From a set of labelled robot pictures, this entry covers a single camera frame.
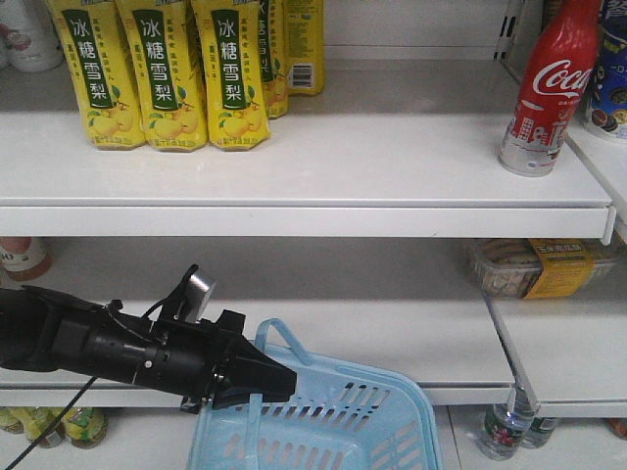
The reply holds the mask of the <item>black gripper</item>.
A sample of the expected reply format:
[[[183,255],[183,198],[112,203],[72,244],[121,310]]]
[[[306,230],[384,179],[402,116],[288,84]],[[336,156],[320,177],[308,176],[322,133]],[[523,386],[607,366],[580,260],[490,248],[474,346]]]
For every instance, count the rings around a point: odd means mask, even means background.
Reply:
[[[218,320],[186,323],[132,316],[106,305],[63,316],[53,339],[57,368],[184,397],[212,409],[288,401],[297,373],[242,337],[245,316],[225,310]]]

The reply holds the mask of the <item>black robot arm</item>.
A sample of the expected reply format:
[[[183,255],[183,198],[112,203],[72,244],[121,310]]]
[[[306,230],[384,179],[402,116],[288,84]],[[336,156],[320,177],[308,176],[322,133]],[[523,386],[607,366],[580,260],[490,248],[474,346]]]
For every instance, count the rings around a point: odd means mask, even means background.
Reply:
[[[156,319],[122,312],[122,303],[94,304],[35,286],[1,292],[1,365],[9,370],[68,370],[182,398],[198,413],[245,404],[286,402],[297,374],[243,335],[243,314],[190,322],[187,302],[170,294]]]

